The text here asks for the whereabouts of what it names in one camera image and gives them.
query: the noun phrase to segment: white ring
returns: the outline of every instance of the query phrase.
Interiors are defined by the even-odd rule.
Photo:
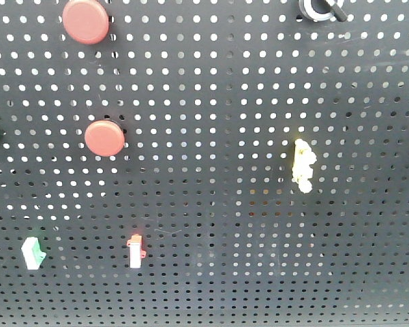
[[[344,5],[344,0],[336,1],[338,6],[342,7]],[[326,14],[321,14],[317,12],[314,7],[312,7],[312,0],[299,0],[300,10],[309,19],[322,22],[324,20],[329,20],[333,17],[333,12],[327,12]]]

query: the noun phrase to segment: red round button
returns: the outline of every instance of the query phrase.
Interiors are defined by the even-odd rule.
[[[109,30],[109,17],[97,0],[71,0],[62,13],[63,26],[77,42],[96,44]]]
[[[123,130],[113,121],[95,121],[85,132],[85,143],[96,155],[116,155],[124,147]]]

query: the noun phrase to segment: small white rectangular object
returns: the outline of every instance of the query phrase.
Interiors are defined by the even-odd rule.
[[[27,270],[38,270],[46,253],[40,249],[40,242],[37,237],[28,237],[21,247],[25,257]]]
[[[147,252],[142,250],[142,236],[132,235],[127,246],[130,248],[130,268],[141,268],[141,260],[147,255]]]

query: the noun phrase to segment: green object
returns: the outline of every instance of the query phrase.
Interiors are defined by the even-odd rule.
[[[28,237],[21,247],[25,257],[28,270],[38,270],[46,253],[40,249],[40,242],[37,237]]]

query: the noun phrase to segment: pegboard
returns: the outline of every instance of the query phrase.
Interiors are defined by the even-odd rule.
[[[0,0],[0,326],[409,324],[408,0],[106,0],[93,46],[66,2]]]

